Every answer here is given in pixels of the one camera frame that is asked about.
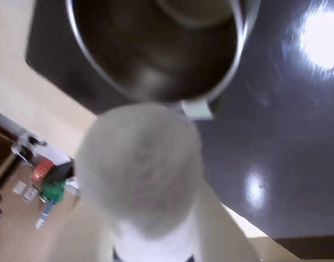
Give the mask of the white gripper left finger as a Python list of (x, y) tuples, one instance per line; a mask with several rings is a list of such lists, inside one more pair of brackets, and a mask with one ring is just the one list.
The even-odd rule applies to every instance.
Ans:
[(109, 223), (97, 207), (79, 200), (56, 235), (46, 261), (113, 261)]

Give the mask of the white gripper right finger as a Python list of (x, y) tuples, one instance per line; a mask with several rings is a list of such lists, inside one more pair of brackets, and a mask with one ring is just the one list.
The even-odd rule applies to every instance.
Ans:
[(197, 192), (194, 221), (195, 261), (260, 261), (245, 234), (210, 188), (200, 188)]

